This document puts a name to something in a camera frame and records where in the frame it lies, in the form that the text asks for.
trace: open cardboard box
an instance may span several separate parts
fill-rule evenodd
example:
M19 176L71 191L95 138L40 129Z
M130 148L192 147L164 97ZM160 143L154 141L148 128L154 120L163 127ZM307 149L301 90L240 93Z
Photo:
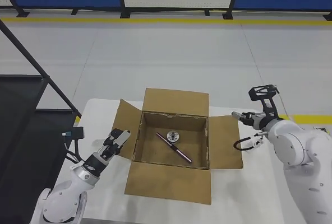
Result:
M132 161L125 194L211 204L210 169L243 168L237 120L209 117L205 93L147 88L142 111L120 100L113 128L131 131L119 154ZM191 164L156 135L170 130Z

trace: yellow line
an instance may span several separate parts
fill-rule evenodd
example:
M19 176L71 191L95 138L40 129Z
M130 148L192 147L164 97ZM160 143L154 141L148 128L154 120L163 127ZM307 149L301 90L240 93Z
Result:
M68 22L68 23L123 23L123 24L243 24L243 25L307 25L332 26L332 21L307 20L222 20L206 18L15 18L2 17L4 22Z
M288 120L286 115L281 115L280 117ZM329 115L292 115L292 118L297 124L332 125L332 116Z

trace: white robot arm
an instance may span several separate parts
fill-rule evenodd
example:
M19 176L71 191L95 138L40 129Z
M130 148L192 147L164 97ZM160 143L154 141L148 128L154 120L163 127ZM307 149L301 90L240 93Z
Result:
M249 91L252 101L260 100L259 114L233 112L245 125L263 132L284 164L287 185L307 224L332 224L332 137L321 130L303 130L296 123L278 117L272 97L275 86L259 86Z
M112 157L120 153L129 136L129 130L112 130L98 152L94 152L85 162L71 167L71 180L58 184L53 190L44 189L30 224L79 224L86 206L86 191L94 188L101 172Z

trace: white table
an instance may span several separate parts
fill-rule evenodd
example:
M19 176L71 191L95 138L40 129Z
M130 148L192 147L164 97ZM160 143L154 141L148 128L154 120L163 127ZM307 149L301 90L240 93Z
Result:
M142 102L129 103L142 108ZM118 100L91 99L87 102L79 122L85 131L85 138L79 141L82 158L88 158L101 146L111 131L118 105ZM220 116L230 115L232 111L254 110L210 107L209 113L210 116ZM243 138L256 132L240 123L239 133ZM266 141L261 147L243 153L242 170L212 170L210 206L125 195L131 162L116 156L102 173L95 188L87 193L84 217L145 224L284 224L270 160L272 151ZM71 165L65 160L57 183L70 179Z

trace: pen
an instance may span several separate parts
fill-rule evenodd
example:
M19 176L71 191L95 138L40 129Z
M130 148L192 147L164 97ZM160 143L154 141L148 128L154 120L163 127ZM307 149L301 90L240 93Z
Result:
M181 152L174 144L171 144L168 142L168 140L166 140L164 137L162 137L162 135L158 132L156 132L156 135L158 137L160 137L166 144L168 144L168 146L174 150L177 154L179 154L182 158L184 158L187 162L192 163L192 160L190 160L190 158L188 158L185 154L183 154L183 152Z

